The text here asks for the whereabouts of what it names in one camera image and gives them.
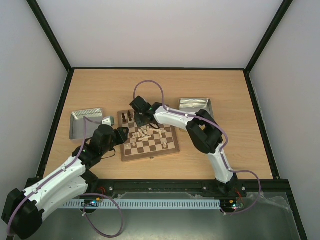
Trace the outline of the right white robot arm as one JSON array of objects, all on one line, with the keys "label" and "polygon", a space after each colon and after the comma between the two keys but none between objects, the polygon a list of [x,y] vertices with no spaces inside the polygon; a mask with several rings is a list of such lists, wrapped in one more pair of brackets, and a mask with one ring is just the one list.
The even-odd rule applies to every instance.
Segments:
[{"label": "right white robot arm", "polygon": [[140,96],[137,96],[130,106],[135,111],[134,118],[140,127],[162,124],[187,131],[194,147],[208,156],[215,179],[219,182],[218,191],[224,196],[229,196],[235,191],[238,177],[230,167],[224,152],[224,132],[206,110],[184,112],[159,102],[151,105]]}]

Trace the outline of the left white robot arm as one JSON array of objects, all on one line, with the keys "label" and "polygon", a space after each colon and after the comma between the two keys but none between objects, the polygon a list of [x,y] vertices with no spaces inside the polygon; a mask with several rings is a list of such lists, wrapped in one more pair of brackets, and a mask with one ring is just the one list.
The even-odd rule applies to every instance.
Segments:
[{"label": "left white robot arm", "polygon": [[82,145],[51,174],[24,190],[12,190],[7,196],[1,216],[7,224],[7,234],[25,240],[64,203],[95,192],[98,177],[90,169],[107,152],[124,144],[128,134],[127,127],[114,129],[102,124],[91,138],[84,139]]}]

